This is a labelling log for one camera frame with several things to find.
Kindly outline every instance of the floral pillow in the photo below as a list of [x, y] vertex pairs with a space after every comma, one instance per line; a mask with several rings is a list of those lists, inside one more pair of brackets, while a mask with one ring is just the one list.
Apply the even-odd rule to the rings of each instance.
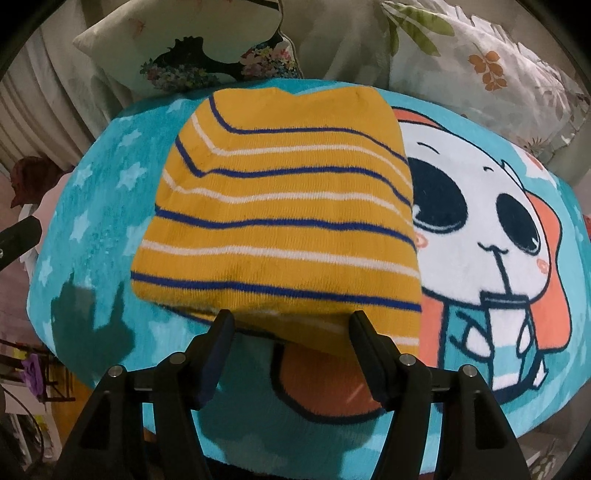
[[301, 78], [278, 0], [130, 0], [74, 45], [142, 97]]
[[543, 163], [570, 142], [590, 104], [574, 80], [498, 25], [459, 7], [405, 1], [381, 4], [391, 35], [389, 90], [445, 106]]

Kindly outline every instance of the black clamp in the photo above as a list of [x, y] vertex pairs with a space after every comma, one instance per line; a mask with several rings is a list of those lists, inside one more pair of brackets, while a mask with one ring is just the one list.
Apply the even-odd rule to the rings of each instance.
[[[147, 480], [142, 403], [154, 405], [165, 478], [213, 480], [191, 411], [212, 399], [234, 333], [231, 312], [222, 310], [207, 333], [156, 367], [111, 367], [72, 430], [54, 480]], [[427, 367], [377, 334], [362, 311], [351, 315], [349, 336], [373, 398], [395, 411], [372, 480], [417, 480], [432, 403], [444, 405], [436, 480], [530, 479], [511, 427], [475, 367]]]
[[395, 410], [372, 480], [417, 480], [431, 403], [443, 403], [435, 480], [530, 480], [519, 443], [472, 365], [430, 368], [374, 330], [362, 311], [349, 336], [374, 400]]

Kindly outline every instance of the turquoise blanket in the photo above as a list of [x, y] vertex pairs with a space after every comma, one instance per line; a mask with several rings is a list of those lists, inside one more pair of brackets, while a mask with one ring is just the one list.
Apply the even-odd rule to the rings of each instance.
[[[344, 85], [270, 80], [249, 87], [302, 95]], [[129, 270], [154, 215], [168, 152], [209, 93], [148, 100], [122, 113], [85, 155], [57, 205], [27, 311], [43, 342], [87, 385], [96, 385], [114, 364], [128, 370], [156, 365], [207, 330], [206, 323], [138, 300]], [[477, 365], [494, 386], [515, 434], [522, 435], [562, 408], [591, 377], [586, 345], [591, 337], [591, 248], [579, 205], [568, 185], [495, 134], [430, 103], [380, 93], [399, 110], [413, 183], [421, 182], [415, 185], [415, 226], [428, 312], [421, 335], [421, 348], [422, 338], [430, 348], [424, 350], [424, 361], [445, 368]], [[443, 151], [454, 142], [457, 147], [449, 147], [449, 154]], [[474, 247], [474, 255], [482, 257], [464, 261], [461, 252], [471, 251], [469, 240], [482, 231], [473, 223], [481, 215], [478, 209], [485, 208], [473, 189], [468, 192], [475, 182], [470, 178], [487, 172], [496, 175], [492, 184], [504, 190], [486, 190], [496, 199], [490, 219], [483, 217], [483, 225], [491, 225], [490, 240]], [[445, 243], [453, 238], [455, 244]], [[444, 249], [453, 261], [434, 271], [428, 256], [432, 248]], [[474, 262], [484, 265], [492, 258], [496, 264], [491, 265], [499, 269], [494, 267], [489, 277], [482, 274], [486, 286], [474, 294], [468, 287], [459, 289], [464, 273], [474, 275]], [[461, 268], [456, 271], [455, 265]], [[518, 272], [529, 272], [530, 266], [542, 275], [539, 288], [538, 280], [530, 282]], [[502, 295], [494, 293], [497, 284]], [[511, 315], [499, 306], [508, 298]], [[539, 313], [544, 303], [559, 313], [554, 323]], [[499, 326], [512, 318], [517, 319], [511, 323], [515, 335], [499, 336]], [[205, 455], [286, 478], [369, 479], [391, 414], [330, 422], [301, 415], [274, 390], [274, 346], [271, 339], [237, 335], [214, 399], [194, 414]], [[149, 406], [144, 419], [153, 429]], [[434, 470], [440, 424], [441, 415], [433, 408], [423, 472]]]

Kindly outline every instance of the white curtain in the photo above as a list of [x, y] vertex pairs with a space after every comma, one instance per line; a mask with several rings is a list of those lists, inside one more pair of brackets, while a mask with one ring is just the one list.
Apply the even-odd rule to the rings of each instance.
[[124, 3], [67, 0], [27, 41], [0, 82], [0, 171], [27, 155], [75, 166], [107, 124], [133, 101], [72, 45]]

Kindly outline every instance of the white stripe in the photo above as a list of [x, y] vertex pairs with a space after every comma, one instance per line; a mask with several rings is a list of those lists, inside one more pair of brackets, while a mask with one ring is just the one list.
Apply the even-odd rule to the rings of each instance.
[[418, 338], [415, 337], [393, 337], [389, 335], [396, 345], [418, 346]]
[[147, 250], [162, 252], [179, 257], [200, 257], [204, 255], [249, 255], [252, 257], [286, 258], [288, 260], [305, 260], [311, 262], [327, 263], [334, 265], [348, 265], [350, 267], [366, 268], [367, 270], [381, 270], [399, 273], [413, 278], [420, 278], [417, 270], [383, 260], [372, 258], [350, 257], [348, 255], [334, 255], [319, 252], [306, 252], [301, 250], [281, 250], [279, 248], [258, 248], [247, 245], [226, 245], [225, 247], [211, 248], [180, 248], [171, 245], [160, 244], [150, 240], [142, 240], [141, 247]]
[[413, 188], [413, 184], [403, 175], [403, 173], [396, 168], [396, 166], [392, 165], [387, 158], [383, 157], [382, 155], [377, 154], [376, 152], [369, 150], [367, 148], [358, 147], [357, 145], [339, 145], [339, 144], [329, 144], [329, 145], [296, 145], [295, 147], [268, 147], [268, 148], [245, 148], [242, 150], [224, 150], [223, 148], [218, 148], [214, 145], [212, 140], [207, 136], [207, 134], [199, 125], [199, 120], [197, 119], [197, 115], [195, 113], [191, 115], [191, 121], [193, 122], [193, 126], [195, 127], [195, 131], [201, 137], [203, 142], [207, 145], [210, 152], [220, 156], [220, 157], [233, 157], [233, 156], [246, 156], [246, 155], [264, 155], [269, 153], [293, 153], [293, 152], [310, 152], [310, 151], [330, 151], [330, 150], [346, 150], [346, 151], [356, 151], [360, 153], [365, 153], [366, 155], [370, 155], [378, 160], [384, 162], [388, 167], [390, 167], [394, 172], [400, 176], [402, 181], [406, 184], [406, 186], [410, 189]]
[[285, 193], [263, 193], [259, 195], [250, 195], [245, 197], [230, 197], [228, 195], [224, 195], [219, 192], [214, 192], [213, 190], [204, 189], [204, 188], [195, 188], [195, 189], [184, 189], [183, 187], [177, 185], [174, 179], [170, 176], [165, 170], [162, 171], [162, 179], [168, 184], [171, 190], [175, 192], [179, 192], [185, 195], [202, 195], [204, 197], [209, 197], [211, 199], [218, 200], [223, 203], [230, 203], [233, 205], [242, 204], [242, 203], [251, 203], [251, 202], [265, 202], [267, 200], [337, 200], [337, 201], [346, 201], [346, 200], [364, 200], [366, 202], [375, 203], [381, 207], [384, 207], [398, 215], [404, 223], [408, 226], [412, 226], [412, 222], [407, 220], [404, 215], [396, 208], [395, 205], [392, 205], [390, 202], [386, 202], [380, 198], [377, 198], [373, 195], [369, 195], [367, 193], [334, 193], [334, 192], [285, 192]]

